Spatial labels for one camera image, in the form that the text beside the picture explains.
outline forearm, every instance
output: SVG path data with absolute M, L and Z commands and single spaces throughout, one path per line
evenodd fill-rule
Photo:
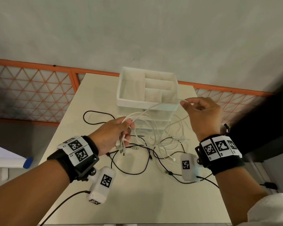
M 0 225 L 36 226 L 68 185 L 56 160 L 5 183 L 0 186 Z
M 247 212 L 268 194 L 243 167 L 216 174 L 222 199 L 233 225 L 247 222 Z

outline white storage organizer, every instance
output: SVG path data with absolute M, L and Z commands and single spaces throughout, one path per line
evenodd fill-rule
M 118 116 L 143 112 L 156 121 L 169 121 L 177 110 L 178 82 L 172 73 L 123 67 L 117 88 Z

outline white table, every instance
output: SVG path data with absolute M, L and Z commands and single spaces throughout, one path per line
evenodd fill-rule
M 118 77 L 86 74 L 40 163 L 44 162 L 61 142 L 76 135 L 88 135 L 100 126 L 84 123 L 82 116 L 85 111 L 96 110 L 116 115 L 117 85 Z M 179 98 L 196 96 L 192 86 L 179 85 L 178 89 Z M 175 114 L 181 118 L 186 116 L 181 106 Z M 109 115 L 94 113 L 89 113 L 86 118 L 94 123 L 111 119 Z M 196 154 L 194 148 L 199 143 L 193 131 L 187 126 L 185 136 L 190 138 L 189 146 L 184 145 L 185 150 Z M 180 153 L 174 156 L 179 160 Z M 124 171 L 138 173 L 144 169 L 147 158 L 146 149 L 128 150 L 125 156 L 117 154 L 115 162 Z M 181 173 L 179 166 L 164 160 L 162 162 L 168 170 Z M 109 157 L 101 156 L 96 167 L 110 166 L 110 163 Z M 181 184 L 165 174 L 155 158 L 140 175 L 126 175 L 113 168 L 117 174 L 108 200 L 104 204 L 93 205 L 86 200 L 86 194 L 79 194 L 62 205 L 46 224 L 230 222 L 219 189 L 207 181 Z M 202 168 L 200 173 L 204 177 L 209 175 L 210 171 Z M 210 176 L 209 179 L 216 182 L 214 176 Z M 81 190 L 89 190 L 90 186 L 90 181 L 74 181 L 54 203 L 49 213 L 70 195 Z

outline hand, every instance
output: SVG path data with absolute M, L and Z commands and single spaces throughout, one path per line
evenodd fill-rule
M 134 128 L 134 123 L 131 119 L 127 119 L 122 123 L 124 119 L 125 117 L 120 117 L 110 120 L 89 135 L 90 139 L 95 143 L 99 150 L 99 156 L 106 154 L 115 147 L 115 143 L 119 140 L 121 133 L 122 135 L 125 135 L 127 140 L 131 138 L 130 127 Z
M 187 98 L 181 106 L 187 111 L 197 139 L 201 142 L 206 137 L 220 134 L 222 109 L 211 98 Z

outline person's right hand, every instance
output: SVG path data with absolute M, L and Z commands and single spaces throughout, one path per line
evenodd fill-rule
M 219 105 L 211 98 L 204 97 L 187 98 L 186 101 L 181 101 L 180 104 L 189 114 L 192 129 L 199 142 L 211 135 L 220 134 L 222 109 Z

